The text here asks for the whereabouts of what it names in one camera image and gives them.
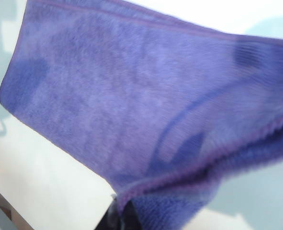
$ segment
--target black object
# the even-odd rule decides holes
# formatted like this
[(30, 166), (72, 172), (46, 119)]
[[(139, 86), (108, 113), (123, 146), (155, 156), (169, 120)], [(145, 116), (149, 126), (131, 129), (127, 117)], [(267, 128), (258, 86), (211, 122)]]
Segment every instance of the black object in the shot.
[(95, 230), (142, 230), (142, 227), (132, 201), (126, 204), (119, 216), (117, 199), (114, 199)]

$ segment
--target towel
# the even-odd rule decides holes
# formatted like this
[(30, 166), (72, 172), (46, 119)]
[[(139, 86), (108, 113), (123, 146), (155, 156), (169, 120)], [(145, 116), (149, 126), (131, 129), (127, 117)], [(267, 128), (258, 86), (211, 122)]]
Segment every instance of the towel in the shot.
[(0, 103), (177, 230), (230, 176), (283, 160), (283, 40), (122, 0), (28, 0)]

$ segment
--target white table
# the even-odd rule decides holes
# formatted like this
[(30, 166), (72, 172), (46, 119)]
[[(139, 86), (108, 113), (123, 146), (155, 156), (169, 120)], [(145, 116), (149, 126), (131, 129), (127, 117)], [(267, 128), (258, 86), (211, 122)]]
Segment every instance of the white table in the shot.
[[(283, 0), (132, 0), (229, 33), (283, 38)], [(0, 1), (0, 83), (26, 0)], [(0, 105), (0, 193), (35, 230), (94, 229), (111, 202), (107, 182)], [(283, 163), (225, 183), (186, 230), (283, 230)]]

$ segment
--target purple microfiber towel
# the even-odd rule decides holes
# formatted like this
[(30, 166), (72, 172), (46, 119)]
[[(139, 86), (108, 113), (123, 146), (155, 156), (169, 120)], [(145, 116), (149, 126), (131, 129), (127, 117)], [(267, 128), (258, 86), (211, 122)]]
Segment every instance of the purple microfiber towel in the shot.
[(121, 0), (28, 0), (0, 103), (105, 178), (144, 230), (283, 160), (283, 40)]

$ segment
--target fabric fold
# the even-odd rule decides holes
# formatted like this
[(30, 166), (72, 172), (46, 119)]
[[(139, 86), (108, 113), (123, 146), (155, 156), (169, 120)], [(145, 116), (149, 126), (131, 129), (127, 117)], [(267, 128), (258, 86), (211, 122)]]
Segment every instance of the fabric fold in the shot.
[(28, 0), (0, 103), (180, 229), (237, 173), (283, 160), (283, 40), (121, 0)]

